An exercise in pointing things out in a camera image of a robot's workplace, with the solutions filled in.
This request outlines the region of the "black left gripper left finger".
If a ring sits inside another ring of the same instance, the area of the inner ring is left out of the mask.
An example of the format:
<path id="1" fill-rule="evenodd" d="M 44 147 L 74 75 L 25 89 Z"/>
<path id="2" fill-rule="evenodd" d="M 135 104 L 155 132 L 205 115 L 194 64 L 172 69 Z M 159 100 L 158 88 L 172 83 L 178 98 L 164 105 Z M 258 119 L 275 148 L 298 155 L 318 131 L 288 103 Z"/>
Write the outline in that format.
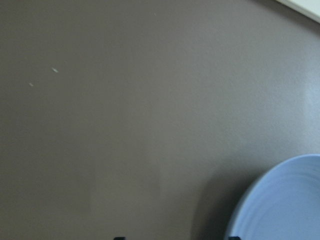
<path id="1" fill-rule="evenodd" d="M 113 240 L 125 240 L 125 236 L 116 236 Z"/>

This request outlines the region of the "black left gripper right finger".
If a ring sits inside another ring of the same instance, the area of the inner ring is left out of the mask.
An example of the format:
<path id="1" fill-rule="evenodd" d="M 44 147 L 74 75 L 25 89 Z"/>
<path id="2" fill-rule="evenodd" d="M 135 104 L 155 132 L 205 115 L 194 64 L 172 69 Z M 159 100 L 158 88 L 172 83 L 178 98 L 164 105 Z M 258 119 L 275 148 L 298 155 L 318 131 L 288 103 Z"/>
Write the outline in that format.
<path id="1" fill-rule="evenodd" d="M 239 236 L 229 236 L 228 240 L 241 240 Z"/>

